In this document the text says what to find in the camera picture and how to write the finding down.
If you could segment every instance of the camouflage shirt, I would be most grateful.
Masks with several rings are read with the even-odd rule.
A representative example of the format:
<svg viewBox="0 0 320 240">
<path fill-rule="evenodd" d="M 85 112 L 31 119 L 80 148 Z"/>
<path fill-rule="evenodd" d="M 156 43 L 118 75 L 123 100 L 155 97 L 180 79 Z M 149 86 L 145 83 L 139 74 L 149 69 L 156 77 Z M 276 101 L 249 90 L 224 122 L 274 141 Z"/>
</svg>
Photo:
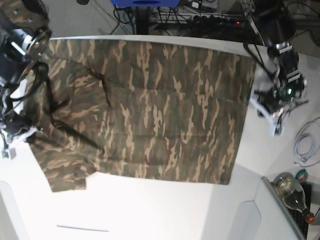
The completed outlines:
<svg viewBox="0 0 320 240">
<path fill-rule="evenodd" d="M 52 40 L 43 85 L 25 101 L 31 149 L 54 192 L 94 172 L 228 184 L 256 65 L 245 56 L 174 44 Z"/>
</svg>

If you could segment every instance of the white cable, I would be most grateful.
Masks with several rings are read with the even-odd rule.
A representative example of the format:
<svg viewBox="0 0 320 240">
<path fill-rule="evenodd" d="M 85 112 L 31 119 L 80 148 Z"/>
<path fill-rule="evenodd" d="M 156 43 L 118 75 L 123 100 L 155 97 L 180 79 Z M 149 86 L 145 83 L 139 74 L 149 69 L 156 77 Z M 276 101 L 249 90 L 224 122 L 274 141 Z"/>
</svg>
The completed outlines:
<svg viewBox="0 0 320 240">
<path fill-rule="evenodd" d="M 19 143 L 26 141 L 27 138 L 29 138 L 36 132 L 39 132 L 39 129 L 37 127 L 30 127 L 30 129 L 27 132 L 21 134 L 17 139 L 13 140 L 13 142 L 10 144 L 10 147 L 15 148 Z"/>
<path fill-rule="evenodd" d="M 296 134 L 293 145 L 292 145 L 292 154 L 296 159 L 298 159 L 300 162 L 304 164 L 307 161 L 309 161 L 314 155 L 316 155 L 320 149 L 320 144 L 316 143 L 315 137 L 312 135 L 312 133 L 306 132 L 306 130 L 312 124 L 315 124 L 320 129 L 320 125 L 317 123 L 318 120 L 320 120 L 320 116 L 305 123 L 300 129 L 300 131 Z M 310 140 L 310 146 L 308 151 L 301 153 L 299 151 L 299 146 L 300 146 L 300 143 L 305 140 Z M 320 163 L 320 160 L 307 166 L 301 165 L 299 162 L 294 162 L 294 163 L 300 167 L 308 168 Z"/>
<path fill-rule="evenodd" d="M 274 120 L 272 119 L 270 113 L 265 109 L 264 106 L 262 106 L 261 104 L 259 104 L 255 98 L 250 97 L 249 102 L 255 107 L 255 109 L 257 109 L 260 113 L 262 113 L 262 115 L 265 117 L 265 119 L 266 119 L 272 126 L 275 125 Z"/>
</svg>

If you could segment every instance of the coiled cable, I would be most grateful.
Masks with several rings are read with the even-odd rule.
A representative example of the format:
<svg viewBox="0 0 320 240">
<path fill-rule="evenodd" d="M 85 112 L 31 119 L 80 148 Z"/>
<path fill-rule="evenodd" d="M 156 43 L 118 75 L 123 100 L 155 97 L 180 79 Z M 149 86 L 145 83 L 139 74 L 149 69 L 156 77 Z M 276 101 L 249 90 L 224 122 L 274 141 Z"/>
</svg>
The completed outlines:
<svg viewBox="0 0 320 240">
<path fill-rule="evenodd" d="M 312 135 L 309 132 L 306 132 L 306 130 L 311 125 L 316 125 L 320 129 L 320 125 L 317 123 L 318 120 L 320 120 L 320 116 L 316 117 L 315 119 L 313 119 L 311 121 L 306 122 L 302 126 L 300 131 L 297 133 L 297 135 L 295 136 L 295 139 L 294 139 L 294 142 L 293 142 L 293 145 L 292 145 L 292 154 L 294 155 L 294 157 L 296 159 L 299 160 L 299 162 L 302 162 L 304 164 L 307 161 L 309 161 L 313 156 L 315 156 L 317 154 L 317 152 L 319 151 L 319 149 L 320 149 L 320 144 L 317 144 L 314 135 Z M 310 141 L 309 148 L 308 148 L 308 150 L 306 152 L 301 153 L 301 151 L 299 150 L 300 144 L 302 142 L 305 142 L 306 140 Z M 294 163 L 296 165 L 300 166 L 300 167 L 308 168 L 308 167 L 312 167 L 312 166 L 320 163 L 320 160 L 315 162 L 315 163 L 313 163 L 313 164 L 307 165 L 307 166 L 301 165 L 299 162 L 294 162 Z"/>
</svg>

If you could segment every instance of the blue object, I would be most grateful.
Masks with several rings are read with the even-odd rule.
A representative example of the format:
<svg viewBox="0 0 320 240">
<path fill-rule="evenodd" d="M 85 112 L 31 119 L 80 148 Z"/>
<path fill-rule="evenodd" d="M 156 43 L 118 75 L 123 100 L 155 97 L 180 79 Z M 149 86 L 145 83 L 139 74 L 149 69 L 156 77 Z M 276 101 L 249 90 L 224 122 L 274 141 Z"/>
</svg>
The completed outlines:
<svg viewBox="0 0 320 240">
<path fill-rule="evenodd" d="M 177 7 L 181 0 L 111 0 L 113 5 L 124 7 Z"/>
</svg>

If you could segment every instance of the black cable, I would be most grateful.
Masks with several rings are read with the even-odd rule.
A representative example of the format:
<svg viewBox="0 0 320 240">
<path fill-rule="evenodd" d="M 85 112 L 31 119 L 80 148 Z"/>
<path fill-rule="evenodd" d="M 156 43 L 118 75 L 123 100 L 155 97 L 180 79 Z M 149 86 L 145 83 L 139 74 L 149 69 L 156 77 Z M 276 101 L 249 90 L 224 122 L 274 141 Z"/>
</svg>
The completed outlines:
<svg viewBox="0 0 320 240">
<path fill-rule="evenodd" d="M 303 14 L 303 13 L 290 13 L 291 15 L 302 15 L 302 16 L 305 16 L 305 17 L 314 17 L 314 18 L 318 18 L 318 16 L 315 16 L 315 15 L 308 15 L 308 14 Z"/>
<path fill-rule="evenodd" d="M 192 36 L 193 36 L 193 29 L 192 29 L 192 28 L 194 27 L 194 24 L 192 24 L 192 22 L 191 22 L 189 19 L 187 19 L 187 18 L 185 18 L 184 16 L 182 16 L 181 14 L 179 14 L 177 9 L 175 9 L 175 8 L 173 8 L 173 7 L 170 7 L 170 9 L 172 9 L 172 11 L 173 11 L 173 13 L 174 13 L 174 15 L 175 15 L 176 21 L 177 21 L 177 23 L 178 23 L 178 25 L 179 25 L 179 27 L 180 27 L 180 31 L 181 31 L 181 30 L 185 30 L 185 29 L 189 29 L 189 30 L 191 30 L 190 34 L 191 34 L 191 37 L 192 37 Z M 186 24 L 187 24 L 187 27 L 184 27 L 184 26 L 181 24 L 181 21 L 185 21 Z"/>
<path fill-rule="evenodd" d="M 106 10 L 104 10 L 104 8 L 96 1 L 96 0 L 93 0 L 93 2 L 100 8 L 100 10 L 101 11 L 103 11 L 106 15 L 108 15 L 112 20 L 114 20 L 116 23 L 118 23 L 117 21 L 116 21 L 116 19 L 114 19 L 114 17 L 109 13 L 109 12 L 107 12 Z M 120 25 L 120 28 L 126 33 L 126 34 L 129 34 L 128 32 L 127 32 L 127 30 L 123 27 L 123 26 L 121 26 Z"/>
<path fill-rule="evenodd" d="M 114 32 L 117 30 L 117 28 L 120 26 L 120 22 L 118 21 L 118 23 L 116 24 L 116 26 L 114 27 L 114 29 L 109 33 L 109 35 L 114 34 Z"/>
<path fill-rule="evenodd" d="M 168 17 L 166 18 L 166 20 L 165 20 L 165 22 L 164 22 L 165 24 L 168 22 L 168 20 L 169 20 L 169 18 L 170 18 L 171 11 L 172 11 L 172 9 L 170 8 Z"/>
<path fill-rule="evenodd" d="M 96 10 L 96 12 L 106 21 L 106 23 L 110 26 L 110 28 L 112 28 L 111 23 L 109 22 L 109 20 L 106 18 L 106 16 L 104 16 L 98 9 L 98 7 L 94 4 L 91 4 L 92 7 Z"/>
<path fill-rule="evenodd" d="M 310 31 L 310 35 L 311 35 L 312 40 L 313 40 L 314 43 L 319 41 L 319 39 L 317 39 L 317 40 L 315 39 L 314 33 L 312 31 Z"/>
<path fill-rule="evenodd" d="M 39 80 L 38 81 L 38 73 L 36 72 L 35 74 L 35 78 L 33 81 L 33 85 L 31 87 L 31 89 L 29 90 L 29 92 L 27 92 L 24 96 L 18 97 L 18 98 L 10 98 L 12 102 L 19 102 L 19 101 L 24 101 L 27 98 L 31 97 L 33 94 L 35 94 L 35 92 L 38 90 L 38 88 L 40 88 L 40 86 L 43 84 L 44 82 Z"/>
<path fill-rule="evenodd" d="M 157 7 L 157 10 L 158 10 L 158 12 L 159 12 L 160 22 L 163 24 L 163 22 L 162 22 L 162 17 L 161 17 L 160 7 Z"/>
<path fill-rule="evenodd" d="M 259 58 L 260 58 L 260 60 L 261 60 L 262 65 L 264 66 L 264 65 L 265 65 L 265 63 L 264 63 L 264 61 L 263 61 L 263 59 L 262 59 L 262 57 L 261 57 L 261 54 L 260 54 L 260 51 L 259 51 L 259 49 L 258 49 L 257 45 L 256 45 L 255 43 L 254 43 L 253 45 L 254 45 L 254 47 L 255 47 L 255 49 L 256 49 L 256 51 L 257 51 L 258 55 L 259 55 Z"/>
<path fill-rule="evenodd" d="M 227 10 L 223 10 L 221 12 L 222 14 L 226 13 L 228 15 L 231 15 L 231 14 L 237 14 L 237 15 L 241 15 L 242 16 L 242 13 L 240 11 L 227 11 Z"/>
<path fill-rule="evenodd" d="M 316 10 L 314 10 L 312 7 L 310 7 L 308 4 L 305 4 L 305 3 L 299 2 L 299 1 L 292 1 L 286 7 L 288 8 L 292 4 L 298 4 L 298 5 L 306 6 L 307 8 L 309 8 L 311 11 L 313 11 L 319 17 L 319 13 Z"/>
<path fill-rule="evenodd" d="M 113 16 L 117 19 L 118 23 L 122 23 L 122 24 L 130 24 L 131 28 L 132 28 L 132 34 L 135 35 L 136 34 L 136 29 L 135 29 L 135 25 L 133 23 L 133 19 L 134 19 L 134 13 L 131 9 L 131 7 L 116 7 L 115 5 L 113 6 L 114 10 L 113 10 Z M 120 12 L 124 11 L 122 17 L 123 19 L 125 19 L 125 16 L 127 15 L 128 17 L 128 21 L 123 21 L 121 20 L 120 17 Z"/>
<path fill-rule="evenodd" d="M 11 114 L 20 104 L 22 104 L 24 101 L 20 101 L 17 105 L 15 105 L 10 111 L 6 112 L 5 114 L 3 114 L 3 118 L 5 118 L 6 116 L 8 116 L 9 114 Z"/>
<path fill-rule="evenodd" d="M 302 34 L 305 34 L 305 33 L 307 33 L 307 32 L 310 32 L 310 30 L 305 30 L 305 31 L 300 32 L 300 33 L 295 33 L 294 38 L 297 38 L 298 36 L 300 36 L 300 35 L 302 35 Z"/>
<path fill-rule="evenodd" d="M 0 135 L 1 135 L 1 138 L 2 138 L 2 141 L 3 141 L 4 149 L 8 149 L 9 145 L 8 145 L 8 143 L 6 141 L 6 137 L 5 137 L 4 133 L 1 131 L 1 129 L 0 129 Z"/>
<path fill-rule="evenodd" d="M 165 23 L 166 23 L 166 22 L 170 19 L 171 13 L 174 12 L 174 11 L 172 10 L 172 7 L 169 7 L 169 11 L 162 11 L 162 10 L 160 9 L 160 12 L 161 12 L 161 13 L 169 14 L 168 18 L 165 20 Z M 189 20 L 186 19 L 186 18 L 185 18 L 185 20 L 179 20 L 179 21 L 180 21 L 180 22 L 189 22 Z"/>
<path fill-rule="evenodd" d="M 244 49 L 248 52 L 248 54 L 256 61 L 256 63 L 258 63 L 260 65 L 260 67 L 265 71 L 265 73 L 268 75 L 268 77 L 270 78 L 270 80 L 273 82 L 275 73 L 270 72 L 265 65 L 260 62 L 260 60 L 257 58 L 257 56 L 249 49 L 249 45 L 248 43 L 244 42 L 243 43 L 243 47 Z"/>
</svg>

